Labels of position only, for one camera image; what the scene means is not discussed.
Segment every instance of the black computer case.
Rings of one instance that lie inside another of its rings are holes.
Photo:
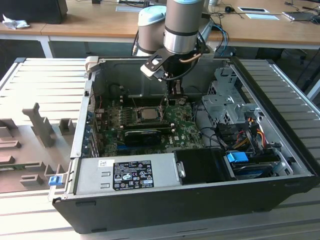
[[[1,0],[0,20],[3,15],[13,20],[61,24],[67,15],[66,0]]]

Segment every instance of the warning label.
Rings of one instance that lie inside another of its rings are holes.
[[[153,188],[151,161],[128,161],[113,164],[113,189],[132,190]]]

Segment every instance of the blue tab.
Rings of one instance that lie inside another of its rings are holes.
[[[51,176],[49,179],[49,186],[60,186],[62,184],[62,176]]]
[[[248,162],[249,159],[245,152],[243,151],[233,151],[230,152],[227,156],[229,163],[240,163],[240,162]]]

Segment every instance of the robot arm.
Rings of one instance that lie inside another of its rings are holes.
[[[202,18],[204,2],[168,0],[166,7],[151,6],[140,12],[136,55],[150,56],[141,67],[148,78],[181,81],[195,67],[212,26],[210,15]]]

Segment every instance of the white paper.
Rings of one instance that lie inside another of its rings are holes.
[[[267,14],[254,14],[254,13],[246,13],[248,18],[250,19],[264,19],[264,20],[279,20],[274,15],[267,15]]]
[[[25,20],[13,20],[10,18],[7,18],[5,15],[3,16],[3,21],[2,23],[9,29],[21,29],[21,28],[27,28],[30,27],[28,23]]]

